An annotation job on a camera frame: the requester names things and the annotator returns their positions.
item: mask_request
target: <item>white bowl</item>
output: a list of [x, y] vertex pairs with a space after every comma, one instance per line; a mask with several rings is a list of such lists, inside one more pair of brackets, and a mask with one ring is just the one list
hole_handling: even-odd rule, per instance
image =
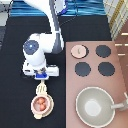
[[93, 128], [109, 125], [115, 116], [112, 97], [98, 87], [83, 89], [76, 98], [76, 111], [80, 119]]

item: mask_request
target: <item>black table surface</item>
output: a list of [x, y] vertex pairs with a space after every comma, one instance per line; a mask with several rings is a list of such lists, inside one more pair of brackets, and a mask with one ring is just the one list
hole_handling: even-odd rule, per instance
[[[59, 23], [72, 17], [59, 17]], [[0, 51], [0, 127], [66, 128], [66, 59], [65, 48], [58, 54], [46, 54], [47, 63], [60, 68], [59, 77], [46, 81], [55, 106], [52, 113], [36, 120], [31, 101], [39, 81], [22, 79], [23, 44], [32, 33], [50, 31], [47, 17], [10, 17]], [[111, 41], [107, 16], [79, 16], [61, 27], [64, 42]]]

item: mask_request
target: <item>food item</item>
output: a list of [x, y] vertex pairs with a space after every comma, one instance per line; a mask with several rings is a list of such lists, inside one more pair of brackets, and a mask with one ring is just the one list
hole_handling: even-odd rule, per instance
[[45, 99], [44, 98], [39, 98], [38, 104], [43, 104], [44, 102], [45, 102]]
[[41, 105], [40, 105], [40, 111], [44, 111], [45, 109], [46, 109], [46, 105], [41, 104]]

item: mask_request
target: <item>round black pad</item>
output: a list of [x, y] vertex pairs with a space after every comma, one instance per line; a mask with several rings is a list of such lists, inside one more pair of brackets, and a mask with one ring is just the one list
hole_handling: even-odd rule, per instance
[[89, 66], [89, 64], [87, 64], [86, 62], [79, 62], [76, 64], [75, 66], [75, 72], [78, 76], [87, 76], [89, 75], [91, 71], [91, 68]]
[[106, 58], [111, 55], [111, 49], [106, 45], [99, 45], [96, 48], [96, 54], [102, 58]]
[[112, 76], [115, 72], [114, 66], [109, 62], [102, 62], [98, 66], [100, 74], [103, 76]]

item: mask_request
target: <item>black cable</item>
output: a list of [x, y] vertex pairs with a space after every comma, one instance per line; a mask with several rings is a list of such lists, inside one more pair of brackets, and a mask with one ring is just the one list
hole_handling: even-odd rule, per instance
[[13, 2], [13, 0], [11, 0], [11, 2], [9, 3], [9, 7], [8, 7], [8, 11], [7, 11], [7, 13], [8, 13], [8, 18], [9, 18], [9, 11], [11, 10], [11, 9], [10, 9], [10, 5], [11, 5], [12, 2]]
[[75, 12], [75, 13], [76, 13], [76, 16], [73, 17], [72, 19], [67, 20], [67, 21], [65, 21], [64, 23], [60, 24], [60, 27], [61, 27], [62, 25], [64, 25], [64, 24], [66, 24], [66, 23], [68, 23], [68, 22], [74, 20], [74, 19], [78, 16], [78, 7], [77, 7], [77, 4], [76, 4], [76, 0], [73, 0], [73, 1], [74, 1], [74, 3], [75, 3], [75, 7], [76, 7], [76, 12]]

